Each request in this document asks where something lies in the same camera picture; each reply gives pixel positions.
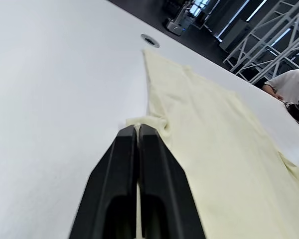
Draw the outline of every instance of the pale yellow cloth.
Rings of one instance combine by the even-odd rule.
[[[299,168],[233,93],[145,51],[149,116],[190,184],[208,239],[299,239]]]

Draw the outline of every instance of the white scaffolding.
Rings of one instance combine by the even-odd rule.
[[[285,9],[284,13],[279,11],[279,9],[282,8]],[[260,65],[269,64],[273,61],[274,59],[270,59],[266,62],[259,62],[257,61],[257,58],[264,52],[268,52],[268,49],[269,52],[273,53],[273,58],[279,55],[277,50],[270,48],[272,47],[272,44],[284,33],[284,29],[286,29],[283,27],[284,24],[292,21],[291,15],[298,8],[299,1],[296,4],[291,4],[282,0],[279,1],[224,60],[224,63],[228,62],[231,65],[232,68],[230,71],[233,72],[238,67],[244,65],[243,69],[240,69],[236,75],[238,74],[243,79],[247,80],[242,74],[242,70],[246,69],[246,67],[258,67]],[[264,27],[270,27],[265,34],[263,33]],[[231,62],[231,58],[237,58],[237,62]]]
[[[281,64],[288,62],[293,69],[299,69],[299,64],[294,60],[299,56],[299,13],[292,19],[292,21],[285,26],[284,29],[292,29],[290,36],[286,36],[289,39],[288,46],[281,52],[273,61],[269,62],[255,77],[250,80],[250,83],[255,84],[261,78],[266,77],[268,80],[274,78],[277,75],[278,69]]]

